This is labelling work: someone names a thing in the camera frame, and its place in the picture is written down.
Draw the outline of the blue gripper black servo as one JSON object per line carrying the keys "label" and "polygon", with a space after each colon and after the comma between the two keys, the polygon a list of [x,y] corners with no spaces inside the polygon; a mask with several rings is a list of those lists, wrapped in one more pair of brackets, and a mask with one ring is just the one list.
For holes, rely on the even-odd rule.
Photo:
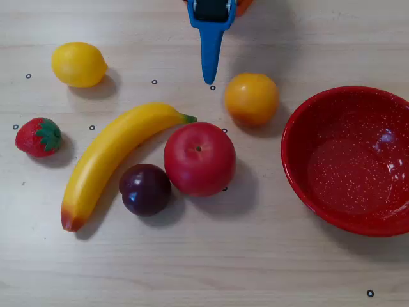
{"label": "blue gripper black servo", "polygon": [[236,17],[237,1],[188,0],[191,26],[199,30],[203,79],[212,85],[217,75],[223,34]]}

